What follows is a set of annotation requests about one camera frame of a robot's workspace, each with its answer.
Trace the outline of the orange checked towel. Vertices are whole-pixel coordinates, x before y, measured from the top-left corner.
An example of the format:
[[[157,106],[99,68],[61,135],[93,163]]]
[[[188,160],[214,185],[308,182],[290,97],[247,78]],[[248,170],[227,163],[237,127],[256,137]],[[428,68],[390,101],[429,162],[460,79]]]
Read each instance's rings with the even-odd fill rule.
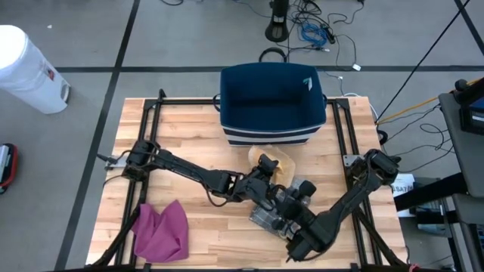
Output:
[[[277,160],[278,165],[271,177],[273,184],[289,187],[296,171],[296,163],[281,149],[272,145],[252,146],[248,152],[248,160],[251,166],[258,165],[259,157],[266,155],[270,160]]]

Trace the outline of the black stand base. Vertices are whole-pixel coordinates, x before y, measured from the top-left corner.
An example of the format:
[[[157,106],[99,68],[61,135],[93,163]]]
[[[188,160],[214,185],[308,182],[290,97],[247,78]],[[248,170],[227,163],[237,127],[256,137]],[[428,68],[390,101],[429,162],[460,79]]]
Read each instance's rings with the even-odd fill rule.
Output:
[[[289,36],[287,28],[289,0],[271,0],[270,7],[271,19],[265,29],[265,37],[271,42],[283,42]]]

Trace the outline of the magenta towel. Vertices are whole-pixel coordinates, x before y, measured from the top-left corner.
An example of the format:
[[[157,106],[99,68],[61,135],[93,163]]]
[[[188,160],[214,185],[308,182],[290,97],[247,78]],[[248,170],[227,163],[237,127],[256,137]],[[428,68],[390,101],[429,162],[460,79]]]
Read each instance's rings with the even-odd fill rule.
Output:
[[[185,210],[178,200],[161,213],[150,204],[141,204],[139,217],[132,227],[136,236],[134,253],[149,263],[168,263],[189,256],[189,226]]]

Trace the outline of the grey checked towel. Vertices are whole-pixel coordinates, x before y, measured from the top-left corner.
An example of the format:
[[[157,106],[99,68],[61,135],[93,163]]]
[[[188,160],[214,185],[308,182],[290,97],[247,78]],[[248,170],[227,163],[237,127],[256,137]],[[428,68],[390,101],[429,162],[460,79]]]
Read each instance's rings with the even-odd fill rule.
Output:
[[[282,192],[279,190],[276,194],[276,199],[279,201],[283,201],[285,194],[286,193],[294,193],[296,190],[298,190],[299,186],[304,180],[301,178],[293,178],[292,184],[285,190],[285,192]],[[272,233],[271,230],[271,223],[273,220],[276,218],[280,218],[277,211],[275,209],[272,209],[271,211],[265,210],[261,206],[256,206],[250,214],[249,219],[254,223],[259,225],[261,228],[264,230],[267,230],[269,233]],[[296,223],[292,223],[292,234],[291,234],[291,239],[293,238],[295,232],[299,229],[299,226]]]

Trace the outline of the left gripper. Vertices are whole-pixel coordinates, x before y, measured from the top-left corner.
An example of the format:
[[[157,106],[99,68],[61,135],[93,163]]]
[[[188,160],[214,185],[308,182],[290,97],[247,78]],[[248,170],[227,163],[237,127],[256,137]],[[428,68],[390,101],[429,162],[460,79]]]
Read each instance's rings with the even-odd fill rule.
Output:
[[[264,153],[260,155],[258,168],[264,175],[253,175],[238,178],[234,182],[234,201],[243,202],[251,200],[256,203],[268,199],[271,176],[278,167],[279,161],[272,160]]]

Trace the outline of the red black device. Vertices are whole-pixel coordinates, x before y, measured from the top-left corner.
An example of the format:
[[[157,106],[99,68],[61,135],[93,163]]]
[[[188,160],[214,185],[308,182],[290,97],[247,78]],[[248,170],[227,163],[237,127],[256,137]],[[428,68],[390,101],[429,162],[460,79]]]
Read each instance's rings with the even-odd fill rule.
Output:
[[[18,165],[18,149],[13,144],[0,145],[0,195],[13,183]]]

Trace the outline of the white trash can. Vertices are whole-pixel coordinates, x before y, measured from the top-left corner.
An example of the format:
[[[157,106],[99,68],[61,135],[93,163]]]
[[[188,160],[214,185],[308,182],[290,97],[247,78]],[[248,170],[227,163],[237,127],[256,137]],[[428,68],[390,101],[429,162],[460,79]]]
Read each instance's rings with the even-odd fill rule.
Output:
[[[0,90],[44,114],[68,106],[71,85],[19,27],[0,25]]]

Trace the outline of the black electronic device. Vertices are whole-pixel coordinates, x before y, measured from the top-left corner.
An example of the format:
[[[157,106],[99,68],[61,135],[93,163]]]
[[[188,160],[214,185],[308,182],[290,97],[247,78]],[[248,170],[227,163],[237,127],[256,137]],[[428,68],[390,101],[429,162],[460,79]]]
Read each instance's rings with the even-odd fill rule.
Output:
[[[459,79],[453,95],[460,106],[461,129],[484,135],[484,78],[474,82]]]

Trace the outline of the black beam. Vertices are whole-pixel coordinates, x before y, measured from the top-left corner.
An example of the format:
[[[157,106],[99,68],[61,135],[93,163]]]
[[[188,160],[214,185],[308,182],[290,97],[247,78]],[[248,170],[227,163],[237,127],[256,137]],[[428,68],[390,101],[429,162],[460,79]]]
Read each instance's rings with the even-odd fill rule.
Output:
[[[434,200],[443,199],[456,193],[466,193],[467,184],[462,173],[450,175],[443,179],[437,179],[431,184],[422,187],[414,187],[407,193],[394,198],[398,212],[410,209]]]

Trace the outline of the navy white striped basket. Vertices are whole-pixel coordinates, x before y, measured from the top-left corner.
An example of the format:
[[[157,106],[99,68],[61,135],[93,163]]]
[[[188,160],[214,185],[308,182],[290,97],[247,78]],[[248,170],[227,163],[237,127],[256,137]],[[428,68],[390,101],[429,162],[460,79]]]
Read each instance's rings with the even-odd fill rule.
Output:
[[[245,63],[225,68],[220,123],[232,146],[304,144],[327,121],[318,71],[297,63]]]

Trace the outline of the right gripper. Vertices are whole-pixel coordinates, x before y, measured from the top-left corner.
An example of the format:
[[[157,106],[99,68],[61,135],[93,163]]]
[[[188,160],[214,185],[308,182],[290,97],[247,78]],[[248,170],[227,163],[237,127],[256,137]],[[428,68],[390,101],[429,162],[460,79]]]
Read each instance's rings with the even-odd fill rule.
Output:
[[[311,181],[303,181],[298,188],[298,197],[311,197],[316,191]],[[299,199],[285,199],[281,202],[281,218],[276,218],[271,223],[272,233],[282,239],[291,238],[292,223],[300,226],[299,232],[302,236],[314,236],[312,223],[315,221],[315,214],[304,205]]]

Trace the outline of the black metal table frame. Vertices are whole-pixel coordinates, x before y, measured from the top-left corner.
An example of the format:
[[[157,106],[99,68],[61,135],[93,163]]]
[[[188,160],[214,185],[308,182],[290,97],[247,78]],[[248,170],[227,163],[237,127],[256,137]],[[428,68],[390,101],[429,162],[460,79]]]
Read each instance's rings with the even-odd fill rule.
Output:
[[[219,123],[219,114],[209,98],[128,98],[116,133],[113,151],[129,149],[140,128],[150,129],[159,112],[157,141],[163,147],[206,168],[249,169],[248,150],[231,147]],[[328,209],[347,189],[343,171],[344,154],[361,154],[378,144],[368,99],[333,97],[327,105],[327,121],[309,141],[285,146],[284,152],[296,163],[296,175],[312,181],[317,190],[311,208]],[[375,268],[380,251],[374,249],[369,233],[355,228],[346,219],[334,245],[322,256],[309,261],[287,259],[285,243],[249,219],[253,205],[248,202],[223,205],[218,198],[208,200],[204,189],[179,175],[154,172],[147,189],[138,182],[121,178],[119,169],[107,173],[87,262],[97,261],[119,233],[122,223],[140,196],[161,211],[173,200],[183,206],[189,223],[190,255],[182,261],[153,264],[154,272],[188,270],[223,272],[293,272],[295,270],[348,271],[360,257]]]

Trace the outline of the white printed paper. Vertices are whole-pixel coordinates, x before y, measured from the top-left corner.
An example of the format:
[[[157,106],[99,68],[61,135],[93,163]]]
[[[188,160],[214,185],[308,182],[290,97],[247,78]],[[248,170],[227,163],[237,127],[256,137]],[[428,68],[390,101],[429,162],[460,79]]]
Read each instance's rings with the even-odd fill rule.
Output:
[[[395,199],[397,196],[412,191],[414,188],[414,182],[415,179],[413,174],[398,174],[394,182],[391,184],[393,198]],[[398,212],[398,216],[400,218],[414,217],[409,209]]]

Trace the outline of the grey side table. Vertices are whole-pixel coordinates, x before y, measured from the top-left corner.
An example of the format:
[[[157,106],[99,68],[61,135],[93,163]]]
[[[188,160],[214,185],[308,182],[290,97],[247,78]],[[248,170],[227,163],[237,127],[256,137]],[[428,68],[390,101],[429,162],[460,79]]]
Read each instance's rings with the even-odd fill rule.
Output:
[[[439,103],[468,193],[484,198],[484,135],[461,129],[460,105],[452,94],[440,94]]]

